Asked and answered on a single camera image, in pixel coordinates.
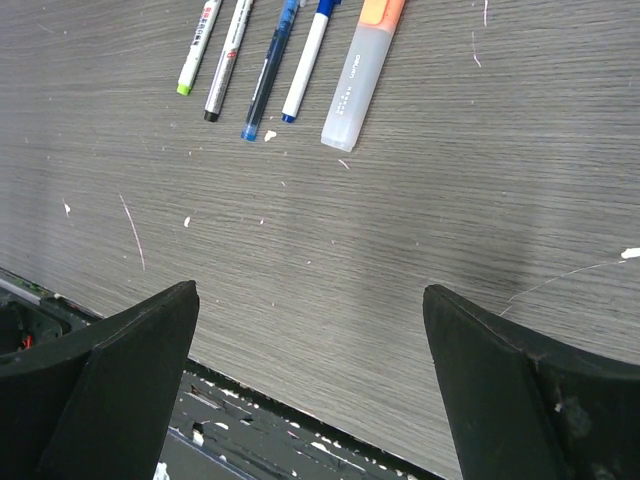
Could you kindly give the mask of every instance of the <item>blue pen tip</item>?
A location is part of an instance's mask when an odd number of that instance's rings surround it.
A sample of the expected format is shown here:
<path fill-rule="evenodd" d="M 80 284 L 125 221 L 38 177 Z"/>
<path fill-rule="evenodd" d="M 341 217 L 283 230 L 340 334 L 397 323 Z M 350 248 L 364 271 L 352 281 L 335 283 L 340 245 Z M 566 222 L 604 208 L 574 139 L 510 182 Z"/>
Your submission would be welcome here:
<path fill-rule="evenodd" d="M 256 137 L 258 136 L 258 127 L 255 125 L 247 125 L 242 133 L 240 134 L 241 138 L 248 140 L 250 142 L 255 142 Z"/>

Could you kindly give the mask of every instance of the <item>black plastic part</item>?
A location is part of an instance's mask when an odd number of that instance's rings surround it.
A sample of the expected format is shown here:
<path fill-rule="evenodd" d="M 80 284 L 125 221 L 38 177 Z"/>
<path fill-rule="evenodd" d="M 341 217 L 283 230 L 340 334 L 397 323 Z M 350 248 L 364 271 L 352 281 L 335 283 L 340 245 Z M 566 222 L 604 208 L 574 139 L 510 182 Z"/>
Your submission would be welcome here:
<path fill-rule="evenodd" d="M 465 480 L 640 478 L 640 366 L 439 285 L 425 291 L 424 322 Z"/>
<path fill-rule="evenodd" d="M 152 478 L 199 309 L 194 282 L 0 356 L 0 478 Z"/>
<path fill-rule="evenodd" d="M 218 114 L 213 112 L 204 111 L 204 119 L 208 122 L 216 122 L 218 120 Z"/>

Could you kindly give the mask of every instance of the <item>orange highlighter cap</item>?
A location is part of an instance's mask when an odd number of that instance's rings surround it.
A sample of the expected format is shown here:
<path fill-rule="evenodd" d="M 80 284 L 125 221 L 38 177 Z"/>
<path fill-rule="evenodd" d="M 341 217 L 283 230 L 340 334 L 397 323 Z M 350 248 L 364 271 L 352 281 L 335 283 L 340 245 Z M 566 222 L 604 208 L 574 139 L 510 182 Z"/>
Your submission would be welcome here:
<path fill-rule="evenodd" d="M 358 24 L 394 32 L 405 0 L 364 0 Z"/>

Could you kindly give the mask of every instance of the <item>white paint speck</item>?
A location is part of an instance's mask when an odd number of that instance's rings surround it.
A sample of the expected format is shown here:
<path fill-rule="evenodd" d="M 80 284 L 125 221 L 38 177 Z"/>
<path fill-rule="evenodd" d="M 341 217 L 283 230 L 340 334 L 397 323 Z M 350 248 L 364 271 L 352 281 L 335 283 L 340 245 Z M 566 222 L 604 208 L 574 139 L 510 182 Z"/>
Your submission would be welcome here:
<path fill-rule="evenodd" d="M 620 256 L 625 260 L 640 257 L 640 248 L 627 248 Z"/>
<path fill-rule="evenodd" d="M 227 397 L 240 398 L 240 395 L 238 395 L 236 392 L 232 392 L 231 390 L 226 390 L 223 388 L 220 391 L 224 393 Z"/>
<path fill-rule="evenodd" d="M 473 52 L 473 59 L 478 64 L 479 68 L 482 68 L 482 64 L 480 60 L 478 60 L 478 55 L 476 54 L 476 32 L 471 32 L 471 50 Z"/>
<path fill-rule="evenodd" d="M 201 447 L 204 445 L 204 435 L 202 435 L 199 431 L 193 431 L 193 443 Z"/>
<path fill-rule="evenodd" d="M 153 474 L 153 480 L 171 480 L 171 478 L 169 477 L 169 473 L 167 473 L 166 463 L 158 463 L 158 465 L 156 465 L 156 471 Z"/>

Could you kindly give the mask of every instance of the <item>scratch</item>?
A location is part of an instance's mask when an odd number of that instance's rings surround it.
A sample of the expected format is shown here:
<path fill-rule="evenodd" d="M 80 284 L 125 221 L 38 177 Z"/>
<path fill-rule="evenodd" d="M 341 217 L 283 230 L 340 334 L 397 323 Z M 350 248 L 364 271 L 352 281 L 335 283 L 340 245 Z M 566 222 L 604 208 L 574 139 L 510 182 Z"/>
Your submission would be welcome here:
<path fill-rule="evenodd" d="M 476 32 L 471 32 L 471 49 L 473 51 L 473 59 L 478 64 L 478 67 L 482 68 L 482 64 L 480 60 L 478 60 L 478 55 L 476 54 Z"/>
<path fill-rule="evenodd" d="M 545 285 L 548 285 L 551 282 L 555 282 L 556 280 L 560 280 L 561 278 L 568 277 L 569 275 L 573 275 L 574 273 L 584 272 L 585 270 L 592 270 L 594 268 L 604 267 L 604 266 L 607 266 L 607 265 L 618 265 L 619 263 L 625 263 L 625 261 L 624 260 L 618 260 L 618 261 L 615 261 L 615 262 L 598 263 L 596 265 L 591 265 L 590 267 L 583 267 L 583 268 L 577 268 L 576 270 L 571 270 L 570 272 L 563 273 L 562 275 L 558 275 L 557 277 L 553 277 L 553 278 L 547 280 L 546 282 L 541 283 L 540 285 L 536 285 L 535 287 L 530 288 L 529 290 L 525 290 L 524 292 L 517 293 L 516 295 L 514 295 L 513 297 L 511 297 L 509 299 L 509 303 L 511 303 L 514 299 L 520 297 L 521 295 L 524 295 L 525 293 L 533 292 L 534 290 L 537 290 L 537 289 L 539 289 L 541 287 L 544 287 Z"/>
<path fill-rule="evenodd" d="M 147 142 L 144 141 L 144 137 L 140 135 L 140 140 L 142 140 L 142 144 L 144 145 L 144 151 L 149 153 L 149 149 L 147 148 Z"/>
<path fill-rule="evenodd" d="M 41 29 L 43 29 L 45 32 L 49 32 L 49 33 L 56 33 L 56 32 L 54 32 L 53 30 L 49 30 L 48 28 L 43 27 L 43 26 L 42 26 L 42 25 L 40 25 L 39 23 L 36 23 L 36 25 L 38 25 L 38 26 L 39 26 Z"/>
<path fill-rule="evenodd" d="M 142 245 L 140 245 L 140 238 L 138 238 L 138 232 L 136 231 L 136 226 L 133 223 L 133 218 L 131 218 L 131 213 L 129 213 L 129 207 L 127 207 L 127 204 L 124 201 L 124 198 L 122 197 L 122 194 L 120 195 L 120 200 L 122 201 L 122 206 L 124 207 L 124 211 L 127 214 L 127 217 L 129 217 L 129 223 L 131 224 L 131 229 L 133 230 L 133 236 L 136 237 L 136 243 L 138 244 L 138 252 L 140 252 L 140 261 L 142 262 L 142 270 L 146 270 L 146 266 L 144 263 L 144 254 L 142 253 Z"/>

